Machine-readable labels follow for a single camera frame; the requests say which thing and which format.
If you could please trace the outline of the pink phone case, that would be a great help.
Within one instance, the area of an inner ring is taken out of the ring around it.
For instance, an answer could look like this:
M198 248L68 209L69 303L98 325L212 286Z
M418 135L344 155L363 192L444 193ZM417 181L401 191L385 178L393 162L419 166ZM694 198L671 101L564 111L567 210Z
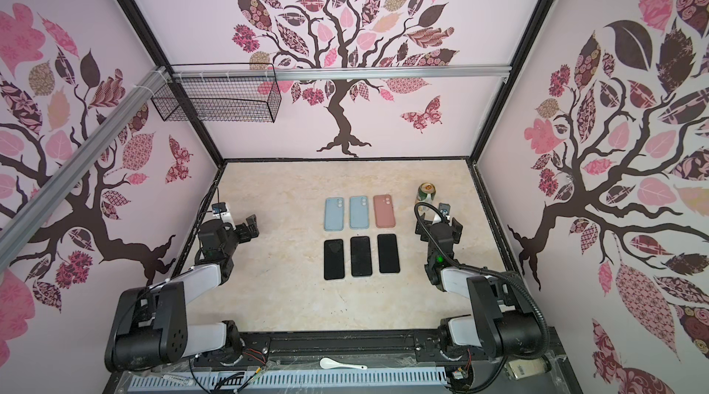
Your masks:
M373 196L373 207L377 228L394 228L396 226L393 198L391 195Z

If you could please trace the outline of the black smartphone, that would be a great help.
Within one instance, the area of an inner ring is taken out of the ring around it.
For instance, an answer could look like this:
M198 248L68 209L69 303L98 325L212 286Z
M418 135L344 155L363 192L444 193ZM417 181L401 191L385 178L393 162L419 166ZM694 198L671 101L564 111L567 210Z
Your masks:
M397 237L394 233L382 233L377 237L379 269L382 274L401 272Z

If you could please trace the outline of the light blue phone case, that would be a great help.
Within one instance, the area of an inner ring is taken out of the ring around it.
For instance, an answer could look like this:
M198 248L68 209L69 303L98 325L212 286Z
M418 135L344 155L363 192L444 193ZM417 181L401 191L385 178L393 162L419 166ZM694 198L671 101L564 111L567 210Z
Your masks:
M349 225L353 230L369 229L369 199L367 196L350 197Z

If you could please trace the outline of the black phone clear case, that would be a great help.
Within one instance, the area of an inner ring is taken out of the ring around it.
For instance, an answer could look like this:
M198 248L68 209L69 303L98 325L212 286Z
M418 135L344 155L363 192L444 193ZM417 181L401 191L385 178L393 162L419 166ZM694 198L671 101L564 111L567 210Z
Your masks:
M373 273L371 244L368 236L350 239L351 274L353 277L369 277Z

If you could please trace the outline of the pale green phone case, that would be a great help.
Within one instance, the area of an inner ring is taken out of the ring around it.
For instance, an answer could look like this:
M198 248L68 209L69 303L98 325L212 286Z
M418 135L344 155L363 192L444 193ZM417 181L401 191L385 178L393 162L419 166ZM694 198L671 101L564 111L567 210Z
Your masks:
M324 209L324 230L340 232L345 227L345 201L343 198L327 198Z

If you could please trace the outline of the black phone white case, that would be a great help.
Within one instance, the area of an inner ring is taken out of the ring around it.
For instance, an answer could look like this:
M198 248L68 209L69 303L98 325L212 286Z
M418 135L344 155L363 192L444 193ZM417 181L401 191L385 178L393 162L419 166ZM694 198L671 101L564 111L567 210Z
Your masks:
M324 242L325 281L341 280L345 277L345 244L342 239L330 239Z

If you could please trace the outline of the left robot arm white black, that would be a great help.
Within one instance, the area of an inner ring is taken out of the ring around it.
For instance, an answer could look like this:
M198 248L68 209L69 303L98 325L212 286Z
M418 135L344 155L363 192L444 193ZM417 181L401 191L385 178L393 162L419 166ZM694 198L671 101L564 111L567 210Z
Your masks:
M234 270L236 248L259 235L255 215L239 225L207 220L199 227L201 250L194 266L175 279L123 292L103 357L106 369L145 371L213 352L239 358L244 344L234 321L190 325L186 308L225 284Z

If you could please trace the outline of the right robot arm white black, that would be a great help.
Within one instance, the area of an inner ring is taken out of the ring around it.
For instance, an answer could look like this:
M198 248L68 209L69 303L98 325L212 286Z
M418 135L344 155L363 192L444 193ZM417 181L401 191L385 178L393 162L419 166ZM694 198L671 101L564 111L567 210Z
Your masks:
M534 360L548 351L548 323L519 276L460 263L457 220L419 220L415 233L428 244L424 265L429 282L441 292L467 299L472 313L444 318L438 328L443 353L477 349L487 359Z

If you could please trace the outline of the green beverage can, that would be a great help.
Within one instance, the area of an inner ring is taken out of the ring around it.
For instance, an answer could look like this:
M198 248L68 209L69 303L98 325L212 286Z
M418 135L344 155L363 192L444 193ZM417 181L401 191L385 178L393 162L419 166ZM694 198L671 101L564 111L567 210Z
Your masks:
M422 183L417 189L417 202L432 204L436 194L437 189L433 183Z

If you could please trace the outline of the aluminium bar back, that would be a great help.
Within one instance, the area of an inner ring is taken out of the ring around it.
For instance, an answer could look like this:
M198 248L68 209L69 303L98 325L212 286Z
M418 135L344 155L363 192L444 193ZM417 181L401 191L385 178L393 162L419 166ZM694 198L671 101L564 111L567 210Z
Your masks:
M442 65L359 68L309 68L240 70L181 70L172 74L177 80L197 78L266 78L274 81L389 79L389 78L507 78L509 65Z

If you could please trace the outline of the aluminium bar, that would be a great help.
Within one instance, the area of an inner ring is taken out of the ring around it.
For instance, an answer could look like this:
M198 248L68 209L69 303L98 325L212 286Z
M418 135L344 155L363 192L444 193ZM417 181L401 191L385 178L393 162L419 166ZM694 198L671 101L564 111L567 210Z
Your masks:
M99 159L129 120L153 94L167 84L168 73L163 66L153 70L134 86L106 121L81 144L72 157L41 187L35 198L20 210L1 233L1 268L10 262L31 240L56 208L65 200L83 175Z
M181 70L172 74L177 80L197 78L266 78L274 81L389 79L389 78L507 78L509 65L442 65L359 68L309 68L240 70Z

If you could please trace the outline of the white plastic spoon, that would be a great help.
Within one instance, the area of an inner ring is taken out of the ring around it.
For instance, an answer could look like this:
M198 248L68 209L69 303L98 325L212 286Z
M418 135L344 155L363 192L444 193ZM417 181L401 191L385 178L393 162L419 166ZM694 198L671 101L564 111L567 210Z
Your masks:
M354 369L362 371L366 371L369 369L367 366L363 366L363 364L345 364L342 362L335 361L329 357L321 358L321 360L319 360L319 365L322 369Z

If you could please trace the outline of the aluminium bar left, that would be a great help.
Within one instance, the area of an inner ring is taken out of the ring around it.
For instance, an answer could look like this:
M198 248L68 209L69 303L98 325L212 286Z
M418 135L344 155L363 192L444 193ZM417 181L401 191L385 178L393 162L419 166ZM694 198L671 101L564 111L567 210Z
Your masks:
M41 187L35 198L20 210L1 233L1 268L10 262L31 240L56 208L65 200L83 175L99 159L129 120L153 94L167 84L168 73L163 66L153 70L134 86L106 121L81 144L72 157Z

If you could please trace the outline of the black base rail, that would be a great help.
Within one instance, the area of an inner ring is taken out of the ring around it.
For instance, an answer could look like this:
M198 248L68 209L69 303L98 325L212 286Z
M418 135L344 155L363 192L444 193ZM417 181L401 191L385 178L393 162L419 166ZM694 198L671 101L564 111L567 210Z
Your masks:
M204 393L579 393L582 388L558 335L551 336L546 357L551 371L523 380L511 380L504 366L477 349L443 353L433 329L248 332L241 336L244 351L239 358L224 352L187 357L177 364L141 373L114 373L106 393L128 393L133 377L165 376L186 371L320 370L319 360L332 358L345 364L374 368L437 367L445 370L446 388L306 388L305 390L250 390L245 382L238 390L221 388Z

